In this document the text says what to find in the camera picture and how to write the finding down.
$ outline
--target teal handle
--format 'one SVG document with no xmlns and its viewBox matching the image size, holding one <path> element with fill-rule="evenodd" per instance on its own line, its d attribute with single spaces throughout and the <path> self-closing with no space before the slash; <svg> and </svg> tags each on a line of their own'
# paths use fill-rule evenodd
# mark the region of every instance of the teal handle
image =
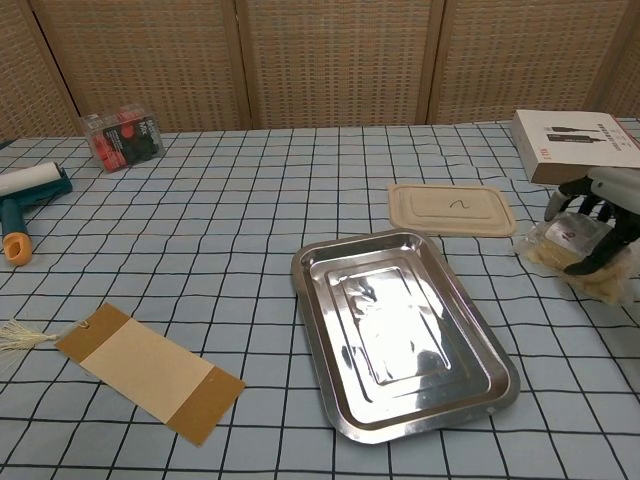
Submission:
<svg viewBox="0 0 640 480">
<path fill-rule="evenodd" d="M 2 201 L 0 208 L 0 222 L 2 222 L 2 236 L 10 233 L 27 233 L 27 225 L 22 218 L 22 211 L 13 198 Z"/>
</svg>

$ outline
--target white box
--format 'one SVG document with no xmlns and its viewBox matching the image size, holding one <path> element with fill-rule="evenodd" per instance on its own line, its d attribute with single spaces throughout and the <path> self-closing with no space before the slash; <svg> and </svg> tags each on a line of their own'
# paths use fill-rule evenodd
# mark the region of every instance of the white box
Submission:
<svg viewBox="0 0 640 480">
<path fill-rule="evenodd" d="M 640 146 L 607 113 L 516 110 L 513 142 L 532 183 L 559 185 L 591 167 L 640 168 Z"/>
</svg>

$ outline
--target table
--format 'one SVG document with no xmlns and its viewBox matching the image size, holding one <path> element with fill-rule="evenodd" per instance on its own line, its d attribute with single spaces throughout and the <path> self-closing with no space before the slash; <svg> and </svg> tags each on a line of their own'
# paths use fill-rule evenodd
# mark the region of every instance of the table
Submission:
<svg viewBox="0 0 640 480">
<path fill-rule="evenodd" d="M 435 239 L 520 371 L 512 407 L 377 446 L 325 418 L 292 254 L 390 228 L 393 182 L 498 187 L 526 232 L 549 191 L 507 123 L 163 138 L 165 158 L 111 175 L 82 139 L 0 151 L 2 173 L 56 160 L 75 188 L 29 211 L 36 255 L 0 262 L 0 319 L 57 332 L 109 301 L 248 387 L 198 449 L 43 344 L 0 376 L 1 480 L 640 478 L 640 305 L 574 292 L 517 236 Z"/>
</svg>

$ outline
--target lint roller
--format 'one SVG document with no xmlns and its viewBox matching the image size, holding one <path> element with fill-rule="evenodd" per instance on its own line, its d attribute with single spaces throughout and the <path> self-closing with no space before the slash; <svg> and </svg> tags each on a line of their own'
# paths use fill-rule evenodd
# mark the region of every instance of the lint roller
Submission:
<svg viewBox="0 0 640 480">
<path fill-rule="evenodd" d="M 22 209 L 71 190 L 69 177 L 55 162 L 0 175 L 2 246 L 9 263 L 25 265 L 33 252 Z"/>
</svg>

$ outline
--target plastic bag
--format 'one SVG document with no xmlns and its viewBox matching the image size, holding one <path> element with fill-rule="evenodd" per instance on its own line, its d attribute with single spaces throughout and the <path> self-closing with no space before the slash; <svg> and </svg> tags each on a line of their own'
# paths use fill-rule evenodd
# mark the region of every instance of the plastic bag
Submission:
<svg viewBox="0 0 640 480">
<path fill-rule="evenodd" d="M 611 226 L 580 213 L 563 212 L 539 223 L 516 243 L 518 255 L 551 268 L 569 285 L 611 305 L 633 301 L 629 279 L 640 270 L 640 246 L 634 242 L 590 275 L 567 275 L 564 268 L 588 256 Z"/>
</svg>

